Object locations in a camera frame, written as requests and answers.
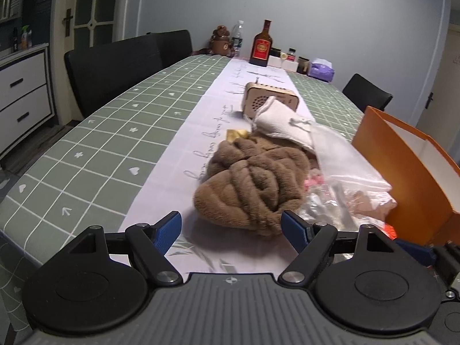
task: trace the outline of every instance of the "plastic water bottle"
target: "plastic water bottle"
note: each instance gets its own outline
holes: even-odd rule
[[[233,32],[231,34],[233,48],[235,49],[235,57],[239,57],[241,54],[241,45],[243,43],[243,23],[243,20],[239,20],[238,24],[233,27]]]

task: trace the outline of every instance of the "white door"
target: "white door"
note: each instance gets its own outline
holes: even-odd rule
[[[51,71],[61,124],[82,116],[68,81],[64,54],[72,49],[111,43],[116,35],[119,0],[54,0],[51,23]]]
[[[460,132],[460,26],[449,26],[432,93],[417,128],[452,155],[449,151]]]

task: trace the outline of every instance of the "red bottle label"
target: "red bottle label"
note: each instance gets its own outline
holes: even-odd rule
[[[269,49],[270,41],[257,39],[254,44],[254,52],[252,53],[252,57],[265,61],[268,58]]]

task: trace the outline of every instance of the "green checkered tablecloth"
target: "green checkered tablecloth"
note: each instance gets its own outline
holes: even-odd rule
[[[229,60],[192,56],[152,75],[81,122],[11,189],[0,204],[0,290],[16,330],[30,330],[21,304],[27,277],[89,225],[118,230],[156,162]],[[290,77],[317,122],[351,141],[362,113],[334,86]]]

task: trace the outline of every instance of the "bottle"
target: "bottle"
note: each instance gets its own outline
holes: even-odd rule
[[[28,45],[27,30],[28,30],[28,25],[22,27],[21,49],[27,49],[27,45]]]
[[[233,27],[233,32],[231,34],[235,57],[239,57],[241,54],[241,45],[243,44],[243,23],[243,20],[239,20],[238,24]]]
[[[268,63],[268,54],[270,53],[273,39],[268,34],[270,29],[270,20],[265,20],[264,29],[255,36],[254,44],[252,45],[251,58],[249,63],[257,66],[266,67]]]
[[[27,33],[27,48],[32,47],[32,30]]]
[[[289,52],[287,53],[287,60],[295,62],[295,49],[289,48]]]
[[[18,28],[13,28],[13,52],[18,51]]]

